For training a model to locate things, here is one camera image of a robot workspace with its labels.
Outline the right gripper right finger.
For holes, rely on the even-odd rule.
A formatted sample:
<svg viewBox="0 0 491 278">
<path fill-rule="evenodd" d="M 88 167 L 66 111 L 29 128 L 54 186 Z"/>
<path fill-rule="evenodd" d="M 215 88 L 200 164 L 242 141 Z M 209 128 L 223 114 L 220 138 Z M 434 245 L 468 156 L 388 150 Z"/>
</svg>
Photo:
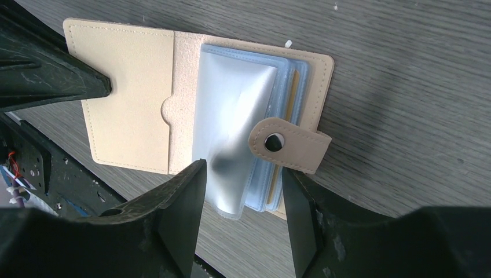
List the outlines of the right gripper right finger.
<svg viewBox="0 0 491 278">
<path fill-rule="evenodd" d="M 285 169 L 297 277 L 489 277 L 490 208 L 422 207 L 388 217 Z"/>
</svg>

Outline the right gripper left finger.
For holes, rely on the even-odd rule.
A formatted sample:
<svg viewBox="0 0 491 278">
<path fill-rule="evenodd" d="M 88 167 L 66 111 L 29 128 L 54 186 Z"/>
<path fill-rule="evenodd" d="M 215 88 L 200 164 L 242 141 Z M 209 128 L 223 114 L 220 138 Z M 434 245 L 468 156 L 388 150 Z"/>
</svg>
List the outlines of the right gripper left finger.
<svg viewBox="0 0 491 278">
<path fill-rule="evenodd" d="M 197 160 L 96 217 L 1 210 L 2 277 L 190 277 L 207 181 Z"/>
</svg>

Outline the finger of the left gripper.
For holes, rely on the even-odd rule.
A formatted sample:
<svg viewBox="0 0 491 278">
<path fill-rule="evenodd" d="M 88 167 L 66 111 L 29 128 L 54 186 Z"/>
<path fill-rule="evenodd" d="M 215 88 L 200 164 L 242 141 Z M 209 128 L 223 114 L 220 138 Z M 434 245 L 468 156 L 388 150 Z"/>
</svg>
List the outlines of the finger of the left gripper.
<svg viewBox="0 0 491 278">
<path fill-rule="evenodd" d="M 107 76 L 69 54 L 61 34 L 16 1 L 1 1 L 1 112 L 111 91 Z"/>
</svg>

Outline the beige leather card holder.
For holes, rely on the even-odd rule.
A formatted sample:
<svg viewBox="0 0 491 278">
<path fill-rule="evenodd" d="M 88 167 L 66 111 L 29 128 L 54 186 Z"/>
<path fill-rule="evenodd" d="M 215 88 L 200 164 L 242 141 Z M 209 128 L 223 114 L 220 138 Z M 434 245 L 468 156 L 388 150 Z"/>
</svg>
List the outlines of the beige leather card holder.
<svg viewBox="0 0 491 278">
<path fill-rule="evenodd" d="M 207 161 L 206 201 L 285 217 L 281 171 L 313 174 L 330 136 L 318 130 L 331 56 L 212 35 L 66 19 L 71 55 L 111 80 L 82 101 L 99 164 L 177 174 Z"/>
</svg>

